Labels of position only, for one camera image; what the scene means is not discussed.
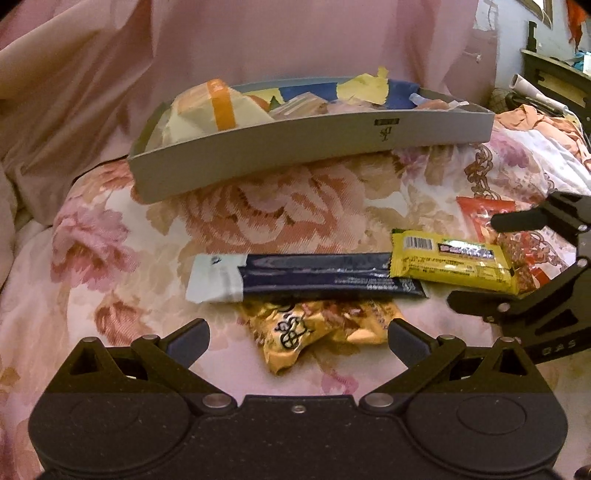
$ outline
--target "box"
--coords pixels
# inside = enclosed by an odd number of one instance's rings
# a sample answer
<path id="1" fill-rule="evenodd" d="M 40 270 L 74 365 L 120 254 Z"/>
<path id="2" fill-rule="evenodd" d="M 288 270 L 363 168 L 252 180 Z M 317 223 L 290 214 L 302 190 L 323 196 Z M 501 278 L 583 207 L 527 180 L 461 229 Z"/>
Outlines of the box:
<path id="1" fill-rule="evenodd" d="M 347 80 L 350 78 L 281 80 L 233 88 L 251 92 Z M 426 89 L 418 93 L 430 99 L 454 100 Z M 225 130 L 146 152 L 146 143 L 169 106 L 162 104 L 156 109 L 128 156 L 136 191 L 146 203 L 257 171 L 325 158 L 401 147 L 484 143 L 491 138 L 495 117 L 472 103 L 452 111 L 404 109 L 319 115 Z"/>

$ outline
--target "orange stripe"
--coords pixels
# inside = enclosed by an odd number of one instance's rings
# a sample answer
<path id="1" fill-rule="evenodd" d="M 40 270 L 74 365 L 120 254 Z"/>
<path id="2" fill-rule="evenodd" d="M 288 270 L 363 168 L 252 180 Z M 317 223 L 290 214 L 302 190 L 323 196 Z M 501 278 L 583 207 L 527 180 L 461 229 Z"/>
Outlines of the orange stripe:
<path id="1" fill-rule="evenodd" d="M 209 96 L 212 98 L 213 114 L 216 118 L 218 130 L 228 130 L 236 128 L 236 119 L 234 118 L 234 108 L 230 100 L 230 90 L 221 80 L 210 80 L 207 83 Z"/>

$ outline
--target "orange cloth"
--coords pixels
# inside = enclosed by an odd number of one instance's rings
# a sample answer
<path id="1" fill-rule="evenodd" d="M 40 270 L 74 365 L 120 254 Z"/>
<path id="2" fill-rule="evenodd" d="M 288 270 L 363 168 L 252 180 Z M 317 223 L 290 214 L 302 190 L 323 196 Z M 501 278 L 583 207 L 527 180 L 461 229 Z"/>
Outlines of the orange cloth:
<path id="1" fill-rule="evenodd" d="M 531 105 L 521 105 L 511 112 L 495 115 L 495 121 L 509 130 L 537 130 L 556 140 L 591 170 L 591 154 L 576 127 L 565 118 L 538 113 Z"/>
<path id="2" fill-rule="evenodd" d="M 579 48 L 579 43 L 583 37 L 583 23 L 587 19 L 587 12 L 574 0 L 566 0 L 566 8 L 569 13 L 569 42 L 574 40 L 574 46 Z"/>

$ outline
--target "white wall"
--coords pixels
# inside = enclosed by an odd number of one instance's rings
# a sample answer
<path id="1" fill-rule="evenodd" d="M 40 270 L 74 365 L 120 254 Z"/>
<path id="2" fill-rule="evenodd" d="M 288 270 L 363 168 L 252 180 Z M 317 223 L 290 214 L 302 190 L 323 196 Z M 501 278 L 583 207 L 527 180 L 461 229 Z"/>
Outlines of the white wall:
<path id="1" fill-rule="evenodd" d="M 521 53 L 527 43 L 528 21 L 538 24 L 535 37 L 538 40 L 538 52 L 543 55 L 567 60 L 574 57 L 574 44 L 569 44 L 570 32 L 567 25 L 567 11 L 564 0 L 553 0 L 553 28 L 544 25 L 533 13 L 517 0 L 495 0 L 499 9 L 498 31 L 499 49 L 496 70 L 496 86 L 507 88 L 511 77 L 523 69 Z M 481 28 L 488 29 L 489 6 L 479 0 L 476 20 Z M 581 48 L 588 47 L 589 38 L 583 26 Z"/>

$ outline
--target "floral fabric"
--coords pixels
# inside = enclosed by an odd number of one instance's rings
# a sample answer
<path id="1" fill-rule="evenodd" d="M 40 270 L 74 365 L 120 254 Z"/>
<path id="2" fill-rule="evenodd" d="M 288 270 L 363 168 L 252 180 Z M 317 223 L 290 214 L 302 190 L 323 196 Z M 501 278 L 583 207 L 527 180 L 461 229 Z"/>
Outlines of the floral fabric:
<path id="1" fill-rule="evenodd" d="M 73 186 L 53 229 L 21 247 L 0 297 L 0 479 L 31 480 L 41 471 L 28 418 L 84 336 L 128 345 L 205 318 L 210 348 L 192 370 L 239 402 L 248 393 L 359 398 L 404 370 L 387 346 L 319 342 L 284 375 L 270 374 L 233 306 L 184 299 L 198 253 L 387 251 L 392 228 L 475 238 L 456 196 L 527 206 L 553 189 L 591 194 L 590 187 L 589 173 L 563 147 L 537 131 L 502 128 L 484 145 L 332 159 L 153 205 L 137 198 L 125 161 L 97 167 Z M 539 262 L 554 261 L 558 271 L 574 261 L 574 248 L 550 231 L 538 249 Z M 429 288 L 427 300 L 397 299 L 411 323 L 469 345 L 491 345 L 499 335 L 453 313 L 450 288 Z M 591 463 L 590 360 L 582 352 L 540 366 L 571 420 L 556 465 L 566 477 Z"/>

